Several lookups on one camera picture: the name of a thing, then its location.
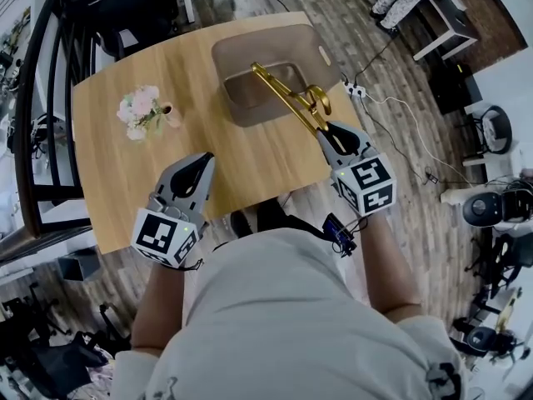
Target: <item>power strip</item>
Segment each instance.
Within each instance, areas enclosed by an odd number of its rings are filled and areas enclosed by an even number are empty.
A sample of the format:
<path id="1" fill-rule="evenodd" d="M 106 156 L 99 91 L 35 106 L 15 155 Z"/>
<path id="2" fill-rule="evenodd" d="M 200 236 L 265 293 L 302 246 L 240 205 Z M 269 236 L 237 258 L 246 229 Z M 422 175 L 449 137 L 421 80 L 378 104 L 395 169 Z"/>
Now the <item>power strip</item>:
<path id="1" fill-rule="evenodd" d="M 364 98 L 366 96 L 366 89 L 361 86 L 354 86 L 353 83 L 350 82 L 344 82 L 344 89 L 346 90 L 346 93 L 352 97 L 355 96 L 361 96 L 361 98 Z"/>

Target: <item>flower bouquet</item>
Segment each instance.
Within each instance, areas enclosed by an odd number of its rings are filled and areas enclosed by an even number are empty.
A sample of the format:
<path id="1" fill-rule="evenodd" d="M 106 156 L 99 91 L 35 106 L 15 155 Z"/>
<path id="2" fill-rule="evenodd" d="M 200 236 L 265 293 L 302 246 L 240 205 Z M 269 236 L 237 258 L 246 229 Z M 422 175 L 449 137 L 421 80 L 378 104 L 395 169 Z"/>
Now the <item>flower bouquet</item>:
<path id="1" fill-rule="evenodd" d="M 152 128 L 161 134 L 164 122 L 172 128 L 180 127 L 181 118 L 172 105 L 169 102 L 160 104 L 158 99 L 157 86 L 141 86 L 121 100 L 117 116 L 126 123 L 128 138 L 141 141 Z"/>

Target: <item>white marker cube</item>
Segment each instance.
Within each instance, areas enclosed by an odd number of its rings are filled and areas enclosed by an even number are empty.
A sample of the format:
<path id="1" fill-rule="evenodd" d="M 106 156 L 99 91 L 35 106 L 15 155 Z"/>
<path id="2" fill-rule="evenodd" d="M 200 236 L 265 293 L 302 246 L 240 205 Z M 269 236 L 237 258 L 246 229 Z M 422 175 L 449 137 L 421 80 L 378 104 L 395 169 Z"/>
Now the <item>white marker cube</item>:
<path id="1" fill-rule="evenodd" d="M 361 215 L 370 215 L 396 202 L 396 176 L 385 154 L 333 171 L 339 193 Z"/>
<path id="2" fill-rule="evenodd" d="M 179 268 L 197 242 L 195 224 L 148 209 L 137 212 L 132 247 L 146 258 L 166 267 Z"/>

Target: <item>black shoe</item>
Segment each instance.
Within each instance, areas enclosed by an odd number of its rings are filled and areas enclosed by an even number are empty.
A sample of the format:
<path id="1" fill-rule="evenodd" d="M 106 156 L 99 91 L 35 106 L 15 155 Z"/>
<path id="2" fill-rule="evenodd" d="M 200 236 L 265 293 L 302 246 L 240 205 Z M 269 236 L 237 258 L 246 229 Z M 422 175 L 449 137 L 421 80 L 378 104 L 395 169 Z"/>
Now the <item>black shoe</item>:
<path id="1" fill-rule="evenodd" d="M 391 38 L 395 38 L 400 33 L 400 31 L 398 31 L 398 28 L 396 28 L 396 27 L 393 27 L 393 28 L 385 28 L 385 27 L 383 27 L 381 25 L 381 21 L 376 22 L 376 25 L 377 25 L 377 27 L 380 30 L 382 30 L 383 32 L 385 32 L 389 36 L 391 36 Z"/>
<path id="2" fill-rule="evenodd" d="M 370 11 L 370 17 L 377 19 L 378 21 L 382 21 L 385 16 L 386 16 L 386 13 L 381 14 L 381 13 L 376 13 L 373 10 Z"/>
<path id="3" fill-rule="evenodd" d="M 250 236 L 253 234 L 250 224 L 248 223 L 247 217 L 244 216 L 240 210 L 233 212 L 230 215 L 230 225 L 232 226 L 233 232 L 239 238 Z"/>

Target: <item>trash can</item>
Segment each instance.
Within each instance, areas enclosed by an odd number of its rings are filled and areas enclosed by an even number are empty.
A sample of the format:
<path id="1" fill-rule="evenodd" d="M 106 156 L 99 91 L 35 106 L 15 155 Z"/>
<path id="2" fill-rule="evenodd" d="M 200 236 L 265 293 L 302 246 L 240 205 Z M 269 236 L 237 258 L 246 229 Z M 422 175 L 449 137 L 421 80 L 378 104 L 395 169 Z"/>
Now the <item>trash can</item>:
<path id="1" fill-rule="evenodd" d="M 60 257 L 57 262 L 62 279 L 72 282 L 84 282 L 100 268 L 98 254 L 93 248 L 78 250 L 66 257 Z"/>

